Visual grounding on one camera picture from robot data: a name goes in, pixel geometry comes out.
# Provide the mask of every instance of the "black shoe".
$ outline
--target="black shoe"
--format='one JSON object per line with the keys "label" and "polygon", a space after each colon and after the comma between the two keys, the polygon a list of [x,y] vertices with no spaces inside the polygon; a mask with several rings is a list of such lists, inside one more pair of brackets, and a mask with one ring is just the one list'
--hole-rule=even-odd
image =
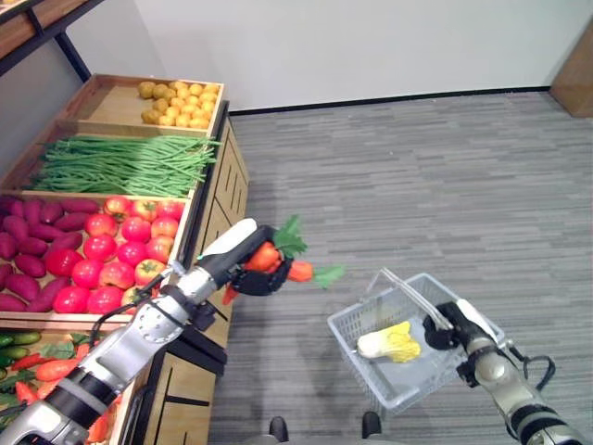
{"label": "black shoe", "polygon": [[381,434],[381,419],[374,411],[367,411],[362,416],[362,438],[368,439],[371,434]]}
{"label": "black shoe", "polygon": [[274,436],[281,443],[288,441],[288,427],[279,415],[270,421],[270,436]]}

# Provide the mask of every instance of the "plastic basket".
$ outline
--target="plastic basket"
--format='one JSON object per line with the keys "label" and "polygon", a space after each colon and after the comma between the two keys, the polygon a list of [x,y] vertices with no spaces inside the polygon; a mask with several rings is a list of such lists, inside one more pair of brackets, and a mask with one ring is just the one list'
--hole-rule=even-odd
{"label": "plastic basket", "polygon": [[[439,389],[457,376],[456,368],[465,360],[459,346],[454,350],[434,350],[424,341],[423,319],[430,304],[459,299],[428,273],[420,273],[405,281],[425,299],[423,304],[404,292],[397,277],[381,270],[367,289],[367,297],[328,318],[328,325],[337,339],[342,356],[359,384],[371,399],[375,411],[401,413],[413,403]],[[410,334],[422,348],[420,357],[406,363],[394,363],[387,357],[369,360],[356,352],[360,336],[409,320]],[[499,346],[504,332],[487,320]]]}

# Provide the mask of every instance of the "gray carpet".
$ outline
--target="gray carpet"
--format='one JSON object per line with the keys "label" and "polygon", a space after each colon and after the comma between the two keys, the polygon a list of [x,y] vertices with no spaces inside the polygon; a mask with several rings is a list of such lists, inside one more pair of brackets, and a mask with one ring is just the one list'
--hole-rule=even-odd
{"label": "gray carpet", "polygon": [[[593,122],[547,94],[483,95],[233,118],[252,182],[247,211],[297,213],[314,264],[348,274],[235,304],[210,443],[282,415],[294,438],[358,435],[369,407],[328,315],[381,267],[434,275],[525,353],[549,354],[545,397],[592,436]],[[488,396],[455,381],[384,423],[410,444],[511,444]]]}

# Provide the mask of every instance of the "tomato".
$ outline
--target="tomato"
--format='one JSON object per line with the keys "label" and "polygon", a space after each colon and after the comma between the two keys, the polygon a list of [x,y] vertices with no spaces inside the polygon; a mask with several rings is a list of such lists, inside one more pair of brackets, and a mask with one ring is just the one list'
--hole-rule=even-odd
{"label": "tomato", "polygon": [[84,230],[90,236],[111,235],[115,236],[118,232],[118,222],[115,218],[103,213],[96,213],[86,219]]}
{"label": "tomato", "polygon": [[132,204],[132,216],[139,216],[149,223],[157,218],[157,204],[154,201],[139,200]]}
{"label": "tomato", "polygon": [[121,289],[133,286],[133,267],[125,262],[110,262],[99,274],[99,285],[113,285]]}
{"label": "tomato", "polygon": [[179,221],[183,215],[185,203],[181,201],[159,201],[157,203],[157,216],[169,216]]}
{"label": "tomato", "polygon": [[121,225],[121,236],[128,241],[145,243],[150,239],[150,222],[143,220],[139,216],[126,218]]}
{"label": "tomato", "polygon": [[103,204],[103,211],[122,221],[130,214],[131,207],[132,202],[126,197],[110,197]]}
{"label": "tomato", "polygon": [[59,313],[85,313],[86,300],[91,291],[84,287],[66,286],[57,292],[54,311]]}
{"label": "tomato", "polygon": [[140,261],[148,258],[146,245],[138,241],[128,241],[118,247],[118,260],[136,267]]}
{"label": "tomato", "polygon": [[118,243],[111,235],[99,235],[88,238],[84,241],[82,251],[89,260],[107,262],[115,257]]}
{"label": "tomato", "polygon": [[159,216],[150,226],[150,234],[154,238],[159,235],[175,237],[179,223],[171,216]]}
{"label": "tomato", "polygon": [[159,235],[156,238],[152,238],[146,244],[148,258],[167,264],[169,262],[170,252],[173,249],[173,242],[174,240],[170,236]]}
{"label": "tomato", "polygon": [[72,281],[80,286],[92,289],[99,286],[99,274],[103,269],[103,262],[99,260],[82,260],[72,269]]}
{"label": "tomato", "polygon": [[157,260],[144,260],[138,263],[134,271],[136,284],[140,286],[147,285],[159,273],[165,270],[165,264]]}
{"label": "tomato", "polygon": [[57,248],[45,257],[45,267],[49,273],[55,276],[71,276],[76,263],[82,260],[82,255],[76,250]]}
{"label": "tomato", "polygon": [[103,286],[91,291],[86,303],[90,313],[107,313],[117,309],[121,304],[123,290],[115,286]]}

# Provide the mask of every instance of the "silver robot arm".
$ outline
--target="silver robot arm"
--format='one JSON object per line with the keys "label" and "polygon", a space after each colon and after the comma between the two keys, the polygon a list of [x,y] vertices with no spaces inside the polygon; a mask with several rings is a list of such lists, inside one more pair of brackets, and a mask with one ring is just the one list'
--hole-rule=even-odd
{"label": "silver robot arm", "polygon": [[568,426],[526,381],[498,347],[486,319],[469,302],[459,300],[438,309],[454,326],[454,342],[461,343],[468,354],[468,362],[460,368],[460,374],[470,386],[479,385],[490,394],[510,434],[523,445],[590,443]]}
{"label": "silver robot arm", "polygon": [[33,403],[0,435],[0,444],[41,438],[83,444],[88,428],[166,344],[183,330],[192,309],[228,283],[233,270],[271,237],[271,228],[242,220],[210,245],[199,266],[143,304],[129,324],[93,348],[45,398]]}

